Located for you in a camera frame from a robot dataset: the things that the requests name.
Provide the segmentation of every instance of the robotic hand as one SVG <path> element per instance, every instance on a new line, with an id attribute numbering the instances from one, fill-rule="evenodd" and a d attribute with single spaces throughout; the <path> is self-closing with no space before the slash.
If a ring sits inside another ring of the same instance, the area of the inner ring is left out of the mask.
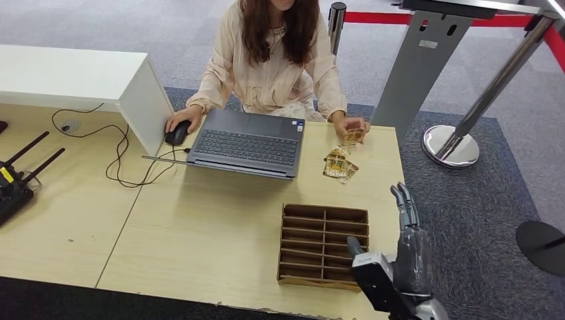
<path id="1" fill-rule="evenodd" d="M 402 183 L 391 186 L 400 214 L 397 258 L 389 262 L 379 251 L 364 252 L 348 237 L 354 257 L 352 274 L 376 311 L 390 320 L 448 320 L 445 308 L 432 295 L 432 257 L 428 233 L 420 228 L 418 211 Z"/>

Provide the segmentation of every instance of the gray laptop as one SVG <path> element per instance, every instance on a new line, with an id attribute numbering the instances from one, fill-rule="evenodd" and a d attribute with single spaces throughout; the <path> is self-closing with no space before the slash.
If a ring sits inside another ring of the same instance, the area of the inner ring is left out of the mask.
<path id="1" fill-rule="evenodd" d="M 213 109 L 187 162 L 189 165 L 293 179 L 298 173 L 303 119 Z"/>

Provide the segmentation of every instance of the computer mouse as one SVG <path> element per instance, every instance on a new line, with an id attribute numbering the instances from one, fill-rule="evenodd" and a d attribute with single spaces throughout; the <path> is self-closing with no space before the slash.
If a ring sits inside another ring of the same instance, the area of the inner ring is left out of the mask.
<path id="1" fill-rule="evenodd" d="M 191 126 L 191 122 L 188 120 L 181 121 L 175 130 L 167 133 L 165 137 L 165 142 L 169 145 L 182 145 L 188 135 L 187 130 Z"/>
<path id="2" fill-rule="evenodd" d="M 2 131 L 4 131 L 6 128 L 8 128 L 8 123 L 0 121 L 0 133 L 2 133 Z"/>

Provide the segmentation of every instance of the black cable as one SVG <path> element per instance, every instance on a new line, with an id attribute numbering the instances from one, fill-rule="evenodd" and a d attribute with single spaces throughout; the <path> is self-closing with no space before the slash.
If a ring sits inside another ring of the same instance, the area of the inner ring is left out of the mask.
<path id="1" fill-rule="evenodd" d="M 98 129 L 98 130 L 96 130 L 96 131 L 93 131 L 93 132 L 90 132 L 90 133 L 88 133 L 88 134 L 86 134 L 86 135 L 71 135 L 71 134 L 68 134 L 68 133 L 64 132 L 63 130 L 61 130 L 61 129 L 57 126 L 57 124 L 55 124 L 55 116 L 56 116 L 59 112 L 68 111 L 68 112 L 74 112 L 74 113 L 92 113 L 92 112 L 94 112 L 94 111 L 100 109 L 103 105 L 104 105 L 104 103 L 101 103 L 98 107 L 96 107 L 96 108 L 94 108 L 94 109 L 92 109 L 92 110 L 89 110 L 89 111 L 79 111 L 79 110 L 72 110 L 72 109 L 60 109 L 60 110 L 57 110 L 57 111 L 51 116 L 51 122 L 52 122 L 53 126 L 58 130 L 58 132 L 60 132 L 60 133 L 62 133 L 62 134 L 64 134 L 64 135 L 66 135 L 66 136 L 68 136 L 68 137 L 79 138 L 79 139 L 86 138 L 86 137 L 88 137 L 88 136 L 94 135 L 94 134 L 96 134 L 96 133 L 98 133 L 98 132 L 100 132 L 100 131 L 102 131 L 102 130 L 104 130 L 104 129 L 108 129 L 108 128 L 111 128 L 111 127 L 114 127 L 114 128 L 116 128 L 116 129 L 118 129 L 118 130 L 121 132 L 121 134 L 123 135 L 123 138 L 122 138 L 122 139 L 120 140 L 120 142 L 118 142 L 118 144 L 116 145 L 116 156 L 117 156 L 117 158 L 116 158 L 114 161 L 112 161 L 112 162 L 108 165 L 108 167 L 106 167 L 106 178 L 108 178 L 108 179 L 110 179 L 110 180 L 112 180 L 112 181 L 118 181 L 119 184 L 121 184 L 122 186 L 124 186 L 124 187 L 126 187 L 126 188 L 137 188 L 137 187 L 141 187 L 141 186 L 143 186 L 143 185 L 150 185 L 151 183 L 154 183 L 163 173 L 165 173 L 167 170 L 169 170 L 170 168 L 172 168 L 172 167 L 175 165 L 174 163 L 171 164 L 171 165 L 169 165 L 167 168 L 163 169 L 155 178 L 153 178 L 153 180 L 147 182 L 147 179 L 149 178 L 149 173 L 151 172 L 151 169 L 153 168 L 153 165 L 157 162 L 157 160 L 153 160 L 153 162 L 151 163 L 151 165 L 149 165 L 149 168 L 147 168 L 147 171 L 145 172 L 145 176 L 143 177 L 143 180 L 142 180 L 140 183 L 134 183 L 134 182 L 130 182 L 130 181 L 126 181 L 126 180 L 120 179 L 120 169 L 121 169 L 121 166 L 122 166 L 121 157 L 124 155 L 125 151 L 127 151 L 127 149 L 129 148 L 129 139 L 127 138 L 127 135 L 128 135 L 128 133 L 129 133 L 129 125 L 127 125 L 127 128 L 126 128 L 125 132 L 124 132 L 120 127 L 118 127 L 117 125 L 106 125 L 106 126 L 100 128 L 100 129 Z M 120 146 L 122 145 L 122 143 L 123 143 L 124 141 L 125 141 L 125 148 L 120 151 Z M 163 153 L 162 155 L 159 155 L 158 158 L 160 159 L 160 158 L 164 157 L 165 155 L 169 155 L 169 154 L 172 153 L 172 154 L 173 154 L 173 160 L 177 160 L 177 157 L 176 157 L 176 155 L 175 155 L 175 152 L 177 152 L 177 151 L 184 151 L 184 152 L 186 152 L 186 149 L 175 150 L 175 146 L 173 146 L 173 150 L 172 150 L 172 151 Z M 110 177 L 110 175 L 109 175 L 110 168 L 111 168 L 116 162 L 118 163 L 118 169 L 117 169 L 117 172 L 116 172 L 116 177 Z"/>

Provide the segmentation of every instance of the gold card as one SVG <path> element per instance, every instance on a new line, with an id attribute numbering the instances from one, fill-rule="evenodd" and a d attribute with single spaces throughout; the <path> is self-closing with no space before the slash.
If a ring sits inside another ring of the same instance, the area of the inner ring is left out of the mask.
<path id="1" fill-rule="evenodd" d="M 342 155 L 328 155 L 326 157 L 326 167 L 322 172 L 323 175 L 332 178 L 342 178 L 347 174 L 347 160 Z"/>
<path id="2" fill-rule="evenodd" d="M 346 149 L 343 149 L 340 146 L 335 147 L 325 158 L 324 158 L 324 162 L 326 161 L 326 159 L 330 156 L 341 156 L 343 157 L 343 159 L 345 159 L 346 157 L 349 157 L 351 155 L 351 152 L 347 151 Z"/>
<path id="3" fill-rule="evenodd" d="M 343 137 L 343 143 L 341 145 L 357 145 L 357 141 L 363 135 L 363 130 L 361 129 L 350 129 L 347 131 L 346 135 Z"/>
<path id="4" fill-rule="evenodd" d="M 349 182 L 349 180 L 351 179 L 351 177 L 353 177 L 353 175 L 359 171 L 359 167 L 357 167 L 354 163 L 351 163 L 350 161 L 347 161 L 346 164 L 346 174 L 345 177 L 339 179 L 339 182 L 346 184 Z"/>

